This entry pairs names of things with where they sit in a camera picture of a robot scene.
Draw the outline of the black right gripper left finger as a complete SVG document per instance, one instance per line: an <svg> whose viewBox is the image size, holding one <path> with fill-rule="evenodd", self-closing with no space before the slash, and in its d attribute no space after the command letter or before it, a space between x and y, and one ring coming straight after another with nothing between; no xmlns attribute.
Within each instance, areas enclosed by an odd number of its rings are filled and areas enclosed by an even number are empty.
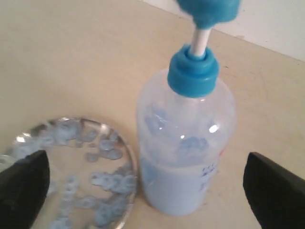
<svg viewBox="0 0 305 229"><path fill-rule="evenodd" d="M47 197L50 164L39 150L0 173L0 227L30 229Z"/></svg>

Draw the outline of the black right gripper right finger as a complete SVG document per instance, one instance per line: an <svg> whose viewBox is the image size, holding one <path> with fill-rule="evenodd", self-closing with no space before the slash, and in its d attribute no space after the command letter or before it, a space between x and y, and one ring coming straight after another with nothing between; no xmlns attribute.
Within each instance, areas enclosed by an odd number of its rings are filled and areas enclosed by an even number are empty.
<svg viewBox="0 0 305 229"><path fill-rule="evenodd" d="M243 188L250 208L263 229L305 227L305 181L271 159L248 155Z"/></svg>

